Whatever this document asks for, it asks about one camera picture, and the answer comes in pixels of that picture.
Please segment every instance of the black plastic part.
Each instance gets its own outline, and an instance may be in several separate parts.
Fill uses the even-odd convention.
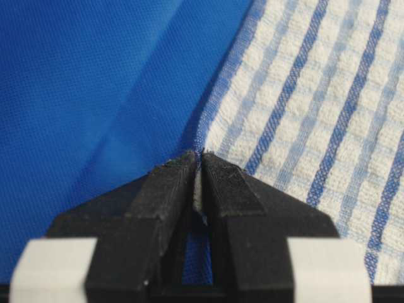
[[[189,151],[54,220],[47,237],[98,239],[85,282],[90,302],[146,302],[147,285],[181,283],[195,169]]]
[[[88,302],[293,302],[287,237],[338,237],[328,215],[203,155],[214,285],[181,285],[191,220],[193,152],[59,215],[47,237],[96,237]],[[0,303],[9,285],[0,285]],[[373,303],[404,301],[404,286],[373,286]]]
[[[214,283],[223,285],[237,302],[293,302],[287,237],[338,237],[330,217],[211,153],[203,155],[202,163]],[[215,177],[223,171],[233,173]],[[230,194],[234,179],[243,180],[243,191],[249,192]],[[246,196],[254,202],[246,201]],[[227,208],[234,204],[237,216],[221,214],[221,205]],[[257,205],[266,212],[257,212]]]

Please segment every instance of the striped towel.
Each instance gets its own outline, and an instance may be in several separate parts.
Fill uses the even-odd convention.
[[[196,149],[326,212],[404,283],[404,1],[256,0]]]

